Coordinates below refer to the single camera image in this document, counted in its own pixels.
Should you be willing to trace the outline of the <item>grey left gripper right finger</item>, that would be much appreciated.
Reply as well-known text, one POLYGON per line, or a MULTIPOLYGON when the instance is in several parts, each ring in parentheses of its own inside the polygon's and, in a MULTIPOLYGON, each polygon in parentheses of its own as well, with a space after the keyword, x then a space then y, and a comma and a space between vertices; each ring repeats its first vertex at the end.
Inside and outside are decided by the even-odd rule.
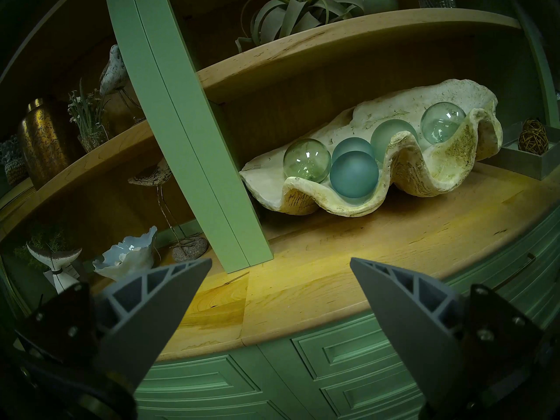
POLYGON ((423 393, 422 412, 483 412, 544 365, 544 332, 494 290, 468 295, 436 278, 371 260, 350 268, 423 393))

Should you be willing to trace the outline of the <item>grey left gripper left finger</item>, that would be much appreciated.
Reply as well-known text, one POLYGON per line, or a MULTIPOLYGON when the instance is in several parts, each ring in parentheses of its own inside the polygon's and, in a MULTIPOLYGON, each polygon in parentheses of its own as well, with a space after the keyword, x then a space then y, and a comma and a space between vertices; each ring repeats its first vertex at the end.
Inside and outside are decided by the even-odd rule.
POLYGON ((212 260, 141 270, 93 295, 72 284, 16 325, 39 363, 117 374, 134 391, 175 333, 212 260))

